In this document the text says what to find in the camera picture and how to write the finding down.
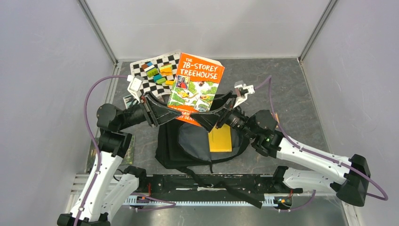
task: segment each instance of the gray wall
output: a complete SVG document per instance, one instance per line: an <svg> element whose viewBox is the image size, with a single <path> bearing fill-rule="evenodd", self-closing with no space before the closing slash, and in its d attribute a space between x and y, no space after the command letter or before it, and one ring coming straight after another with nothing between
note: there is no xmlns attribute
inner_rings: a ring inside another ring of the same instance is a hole
<svg viewBox="0 0 399 226"><path fill-rule="evenodd" d="M0 28L0 225L56 225L88 155L84 97L112 64L74 0L2 0Z"/></svg>
<svg viewBox="0 0 399 226"><path fill-rule="evenodd" d="M87 0L119 59L297 57L328 0Z"/></svg>
<svg viewBox="0 0 399 226"><path fill-rule="evenodd" d="M390 195L359 208L367 226L399 220L398 11L397 0L339 1L304 61L331 151L365 156Z"/></svg>

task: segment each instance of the dark gray mat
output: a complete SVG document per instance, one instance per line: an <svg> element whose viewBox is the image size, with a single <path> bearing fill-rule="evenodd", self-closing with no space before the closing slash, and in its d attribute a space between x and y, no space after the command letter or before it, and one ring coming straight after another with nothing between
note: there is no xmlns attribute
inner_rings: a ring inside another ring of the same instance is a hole
<svg viewBox="0 0 399 226"><path fill-rule="evenodd" d="M226 68L218 93L226 93L234 88L234 83L243 80L247 85L256 86L267 76L272 75L273 103L281 125L296 140L307 145L327 150L305 78L296 59L228 59L220 60ZM130 62L121 66L121 75L130 74ZM129 95L128 82L118 81L113 104L124 109L122 98ZM250 95L241 104L248 116L261 109L270 109L267 85ZM134 165L147 169L148 174L181 174L177 170L165 169L155 158L158 128L150 128L147 123L124 130L136 136ZM263 157L249 146L239 157L213 166L214 173L273 173L277 166L286 165L297 169L297 164ZM208 174L208 166L192 167L198 174Z"/></svg>

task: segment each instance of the book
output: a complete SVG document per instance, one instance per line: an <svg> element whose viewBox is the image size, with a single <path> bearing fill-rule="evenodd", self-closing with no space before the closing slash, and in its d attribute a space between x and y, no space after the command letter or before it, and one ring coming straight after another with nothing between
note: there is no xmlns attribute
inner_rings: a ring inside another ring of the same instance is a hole
<svg viewBox="0 0 399 226"><path fill-rule="evenodd" d="M135 151L135 136L132 136L128 151L126 152L125 158L123 158L120 166L128 166L133 164L134 151ZM91 142L90 150L88 153L88 161L86 164L87 173L91 171L95 160L96 160L96 147L94 146L93 142Z"/></svg>
<svg viewBox="0 0 399 226"><path fill-rule="evenodd" d="M125 104L126 109L128 109L130 106L139 104L138 100L136 100L133 95L123 97L123 103Z"/></svg>
<svg viewBox="0 0 399 226"><path fill-rule="evenodd" d="M210 152L232 152L230 126L224 124L221 128L213 128L208 133Z"/></svg>
<svg viewBox="0 0 399 226"><path fill-rule="evenodd" d="M180 55L168 101L168 107L182 112L177 119L200 126L190 114L209 111L223 72L219 61L187 53Z"/></svg>

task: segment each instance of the yellow book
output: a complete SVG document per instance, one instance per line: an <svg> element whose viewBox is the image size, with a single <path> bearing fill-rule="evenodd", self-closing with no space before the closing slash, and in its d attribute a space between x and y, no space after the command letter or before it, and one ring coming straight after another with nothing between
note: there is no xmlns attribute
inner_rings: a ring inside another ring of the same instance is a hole
<svg viewBox="0 0 399 226"><path fill-rule="evenodd" d="M213 128L208 133L211 152L232 152L230 126L224 124L221 128Z"/></svg>

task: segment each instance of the book cover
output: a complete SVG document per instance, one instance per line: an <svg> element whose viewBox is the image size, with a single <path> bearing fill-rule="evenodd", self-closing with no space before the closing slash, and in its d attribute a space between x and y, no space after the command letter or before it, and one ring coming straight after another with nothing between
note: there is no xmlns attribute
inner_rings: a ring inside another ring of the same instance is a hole
<svg viewBox="0 0 399 226"><path fill-rule="evenodd" d="M123 103L125 103L126 109L128 109L130 106L139 104L138 100L136 100L133 95L123 97Z"/></svg>
<svg viewBox="0 0 399 226"><path fill-rule="evenodd" d="M210 152L232 152L230 126L224 124L221 128L213 128L208 133Z"/></svg>
<svg viewBox="0 0 399 226"><path fill-rule="evenodd" d="M177 119L200 126L190 117L194 112L209 111L224 67L218 61L186 53L180 55L168 107L182 112Z"/></svg>

